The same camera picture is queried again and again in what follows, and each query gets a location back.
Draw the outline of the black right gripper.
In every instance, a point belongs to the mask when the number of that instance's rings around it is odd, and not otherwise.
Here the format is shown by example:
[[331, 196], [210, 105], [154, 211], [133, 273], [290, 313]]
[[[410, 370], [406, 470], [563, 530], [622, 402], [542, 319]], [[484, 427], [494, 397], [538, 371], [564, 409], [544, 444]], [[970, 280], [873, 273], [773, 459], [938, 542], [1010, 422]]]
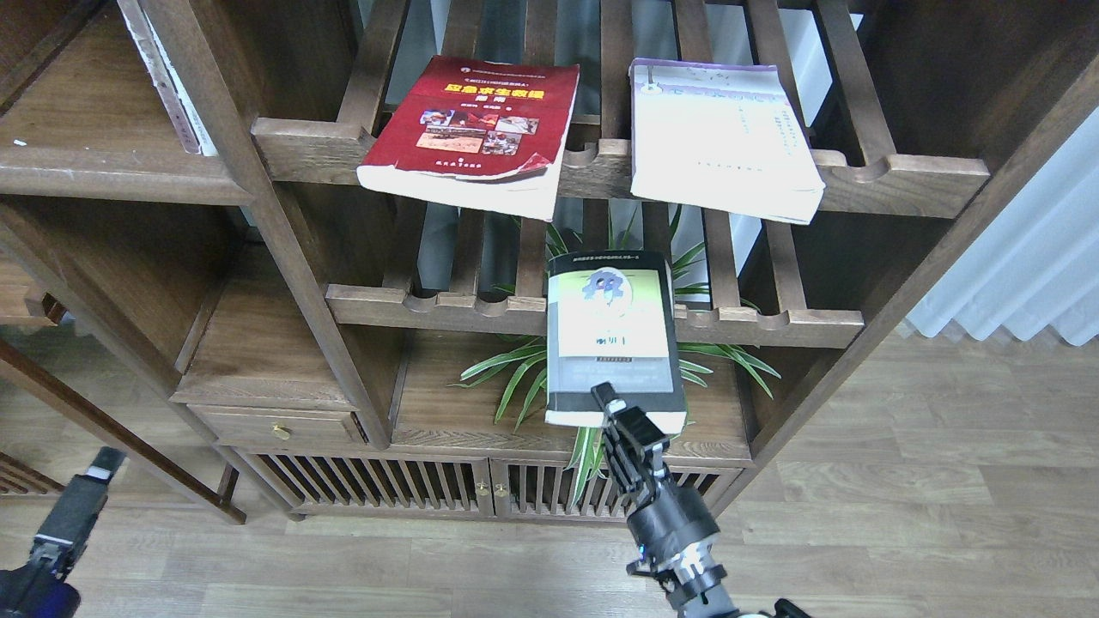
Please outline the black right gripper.
[[665, 464], [670, 438], [640, 409], [628, 409], [610, 383], [593, 386], [604, 417], [602, 446], [620, 494], [635, 509], [629, 532], [641, 556], [628, 572], [668, 585], [713, 585], [722, 569], [710, 554], [719, 532], [697, 489], [682, 488]]

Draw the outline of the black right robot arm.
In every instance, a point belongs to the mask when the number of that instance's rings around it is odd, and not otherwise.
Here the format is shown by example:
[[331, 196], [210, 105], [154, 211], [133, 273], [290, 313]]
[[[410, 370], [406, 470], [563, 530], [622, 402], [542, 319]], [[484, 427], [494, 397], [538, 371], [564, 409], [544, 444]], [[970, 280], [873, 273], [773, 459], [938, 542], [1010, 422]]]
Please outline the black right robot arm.
[[629, 407], [613, 388], [593, 386], [604, 411], [602, 451], [617, 488], [635, 509], [629, 532], [639, 558], [628, 574], [659, 583], [679, 617], [744, 617], [721, 580], [726, 569], [711, 555], [720, 528], [700, 493], [682, 488], [663, 460], [670, 438], [639, 407]]

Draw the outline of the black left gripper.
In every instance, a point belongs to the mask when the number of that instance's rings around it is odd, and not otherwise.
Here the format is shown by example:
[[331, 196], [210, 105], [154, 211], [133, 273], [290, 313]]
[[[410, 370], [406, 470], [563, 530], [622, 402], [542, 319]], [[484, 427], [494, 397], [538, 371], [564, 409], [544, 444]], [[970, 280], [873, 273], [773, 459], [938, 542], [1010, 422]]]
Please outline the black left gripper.
[[125, 460], [121, 450], [101, 446], [89, 476], [71, 478], [33, 537], [27, 563], [1, 572], [3, 617], [73, 617], [78, 610], [80, 594], [65, 580], [106, 505], [107, 483]]

